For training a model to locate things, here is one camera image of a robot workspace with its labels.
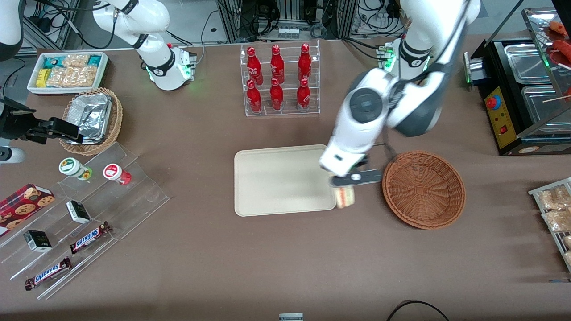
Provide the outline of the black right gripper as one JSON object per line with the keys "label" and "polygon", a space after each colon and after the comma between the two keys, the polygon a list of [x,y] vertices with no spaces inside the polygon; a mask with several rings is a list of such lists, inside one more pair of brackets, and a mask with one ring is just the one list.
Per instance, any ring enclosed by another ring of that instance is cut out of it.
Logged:
{"label": "black right gripper", "polygon": [[[2,102],[4,104],[0,118],[0,136],[6,140],[32,141],[37,144],[46,144],[49,135],[47,129],[41,126],[44,120],[37,119],[37,111],[18,102]],[[63,144],[84,144],[84,137],[77,125],[60,118],[50,118],[50,130],[59,134]]]}

